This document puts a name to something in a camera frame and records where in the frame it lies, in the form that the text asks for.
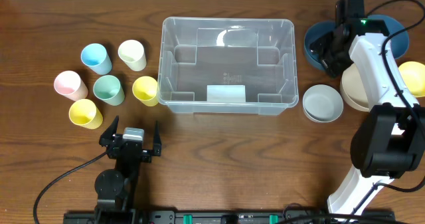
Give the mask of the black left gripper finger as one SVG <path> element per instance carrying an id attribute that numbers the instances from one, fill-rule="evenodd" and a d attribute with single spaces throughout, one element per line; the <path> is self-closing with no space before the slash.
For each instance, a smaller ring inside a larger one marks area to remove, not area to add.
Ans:
<path id="1" fill-rule="evenodd" d="M 153 134 L 153 156 L 160 156 L 162 152 L 162 141 L 159 133 L 159 123 L 155 122 L 155 129 Z"/>
<path id="2" fill-rule="evenodd" d="M 119 116 L 116 116 L 108 128 L 100 135 L 99 144 L 102 147 L 112 147 L 115 144 L 115 135 L 118 129 Z"/>

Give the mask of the dark blue bowl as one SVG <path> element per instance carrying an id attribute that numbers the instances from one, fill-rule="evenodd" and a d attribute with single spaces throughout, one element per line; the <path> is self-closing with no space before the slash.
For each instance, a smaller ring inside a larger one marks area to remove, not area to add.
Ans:
<path id="1" fill-rule="evenodd" d="M 383 20 L 386 23 L 387 29 L 390 34 L 393 34 L 404 26 L 396 19 L 388 15 L 369 15 L 369 19 Z M 408 33 L 405 31 L 391 39 L 391 49 L 395 59 L 399 59 L 404 56 L 409 48 L 410 39 Z"/>
<path id="2" fill-rule="evenodd" d="M 303 53 L 307 62 L 320 71 L 324 71 L 317 49 L 317 40 L 335 29 L 334 21 L 322 21 L 312 25 L 304 36 Z"/>

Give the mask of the beige bowl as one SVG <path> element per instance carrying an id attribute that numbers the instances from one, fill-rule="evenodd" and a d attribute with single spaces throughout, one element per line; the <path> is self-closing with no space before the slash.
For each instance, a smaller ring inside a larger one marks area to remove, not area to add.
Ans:
<path id="1" fill-rule="evenodd" d="M 350 107 L 361 112 L 369 111 L 367 95 L 355 64 L 352 64 L 343 72 L 340 82 L 340 93 L 343 100 Z"/>

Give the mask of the grey small bowl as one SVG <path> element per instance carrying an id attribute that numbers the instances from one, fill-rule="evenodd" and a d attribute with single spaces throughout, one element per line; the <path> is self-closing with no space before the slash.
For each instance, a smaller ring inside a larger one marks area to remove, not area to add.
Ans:
<path id="1" fill-rule="evenodd" d="M 313 122 L 328 123 L 343 113 L 343 99 L 331 86 L 314 85 L 306 90 L 302 100 L 304 114 Z"/>

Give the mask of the yellow small bowl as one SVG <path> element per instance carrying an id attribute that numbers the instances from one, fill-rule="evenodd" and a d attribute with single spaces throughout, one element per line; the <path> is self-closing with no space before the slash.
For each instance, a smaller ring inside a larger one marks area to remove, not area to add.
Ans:
<path id="1" fill-rule="evenodd" d="M 424 97 L 424 64 L 408 61 L 401 64 L 398 69 L 410 93 L 415 97 Z"/>

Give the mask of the clear plastic storage bin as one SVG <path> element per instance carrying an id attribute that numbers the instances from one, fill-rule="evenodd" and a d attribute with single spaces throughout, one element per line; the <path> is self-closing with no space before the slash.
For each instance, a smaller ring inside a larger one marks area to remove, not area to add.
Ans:
<path id="1" fill-rule="evenodd" d="M 168 17 L 158 101 L 174 113 L 277 116 L 299 101 L 288 19 Z"/>

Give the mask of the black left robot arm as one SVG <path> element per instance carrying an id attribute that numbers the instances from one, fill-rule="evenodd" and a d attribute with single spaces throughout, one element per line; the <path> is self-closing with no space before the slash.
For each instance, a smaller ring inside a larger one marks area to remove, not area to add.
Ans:
<path id="1" fill-rule="evenodd" d="M 106 155 L 116 161 L 113 169 L 101 172 L 94 184 L 98 194 L 95 207 L 95 224 L 135 224 L 139 223 L 139 211 L 133 208 L 140 164 L 150 163 L 153 156 L 160 156 L 162 142 L 159 125 L 155 124 L 153 147 L 145 149 L 144 130 L 126 128 L 123 134 L 117 133 L 119 118 L 100 136 L 99 144 L 106 148 Z"/>

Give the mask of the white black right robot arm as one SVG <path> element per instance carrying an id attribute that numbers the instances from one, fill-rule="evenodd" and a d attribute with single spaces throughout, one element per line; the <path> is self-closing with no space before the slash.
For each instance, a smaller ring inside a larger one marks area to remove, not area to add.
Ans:
<path id="1" fill-rule="evenodd" d="M 332 78 L 355 64 L 369 103 L 369 113 L 351 140 L 352 167 L 327 199 L 338 220 L 360 215 L 383 188 L 415 192 L 391 183 L 414 171 L 424 153 L 424 107 L 405 85 L 392 54 L 393 34 L 383 20 L 367 17 L 364 0 L 338 0 L 335 27 L 309 46 Z"/>

